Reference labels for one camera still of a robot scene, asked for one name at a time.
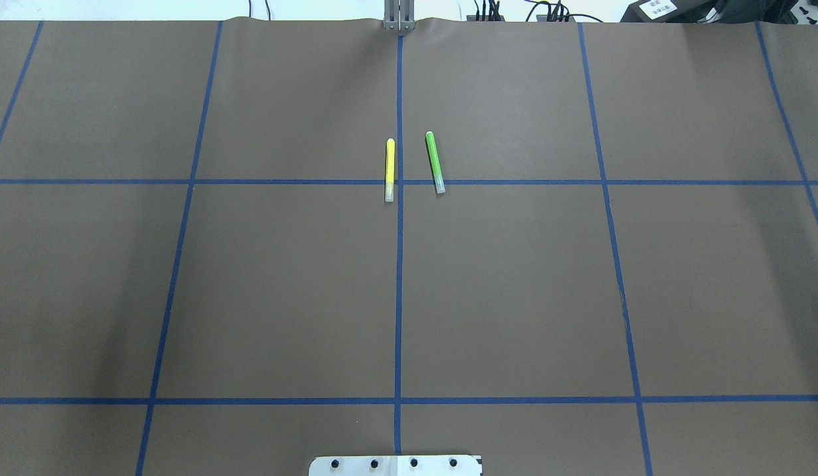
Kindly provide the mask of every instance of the horizontal blue line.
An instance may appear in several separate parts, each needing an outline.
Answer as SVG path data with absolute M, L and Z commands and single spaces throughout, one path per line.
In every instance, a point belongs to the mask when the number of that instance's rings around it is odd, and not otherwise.
M 571 405 L 635 403 L 635 397 L 346 397 L 346 398 L 83 398 L 0 397 L 0 405 Z M 776 403 L 818 401 L 818 395 L 653 395 L 644 403 Z
M 190 184 L 188 178 L 0 178 L 0 184 Z M 473 180 L 452 178 L 449 186 L 599 186 L 602 181 L 589 178 L 548 178 L 547 180 Z M 805 186 L 802 180 L 608 180 L 611 186 Z M 808 182 L 818 186 L 818 180 Z M 291 184 L 292 186 L 384 186 L 384 180 L 372 178 L 196 178 L 194 184 Z M 432 186 L 432 180 L 404 180 L 407 186 Z
M 642 397 L 644 403 L 764 403 L 765 401 L 818 401 L 818 395 L 677 395 Z
M 0 397 L 0 405 L 146 405 L 147 398 Z
M 403 397 L 403 405 L 564 405 L 635 403 L 635 397 Z
M 156 398 L 157 405 L 393 405 L 391 397 L 347 398 Z

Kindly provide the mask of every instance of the green pen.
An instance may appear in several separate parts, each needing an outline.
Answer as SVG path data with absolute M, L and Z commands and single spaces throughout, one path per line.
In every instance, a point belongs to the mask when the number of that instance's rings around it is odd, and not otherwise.
M 427 151 L 429 162 L 432 163 L 432 177 L 435 179 L 435 192 L 444 193 L 444 177 L 441 175 L 441 163 L 438 162 L 438 146 L 435 145 L 435 134 L 427 132 Z

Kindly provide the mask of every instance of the yellow marker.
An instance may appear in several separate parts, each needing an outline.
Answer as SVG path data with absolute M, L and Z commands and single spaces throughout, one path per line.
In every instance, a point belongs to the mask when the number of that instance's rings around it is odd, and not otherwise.
M 385 201 L 394 201 L 394 139 L 385 143 Z

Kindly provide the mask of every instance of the white bracket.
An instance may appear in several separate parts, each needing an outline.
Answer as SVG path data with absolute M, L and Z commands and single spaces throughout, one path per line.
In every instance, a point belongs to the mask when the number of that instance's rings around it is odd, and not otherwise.
M 319 457 L 309 476 L 482 476 L 482 457 Z
M 385 0 L 386 30 L 412 31 L 415 29 L 415 0 Z

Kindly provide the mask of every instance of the barcode label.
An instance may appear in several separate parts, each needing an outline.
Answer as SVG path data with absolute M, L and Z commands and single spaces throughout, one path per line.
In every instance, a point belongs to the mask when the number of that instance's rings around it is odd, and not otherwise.
M 641 11 L 647 13 L 650 19 L 663 17 L 670 12 L 677 10 L 676 5 L 671 0 L 650 0 L 650 2 L 639 5 Z

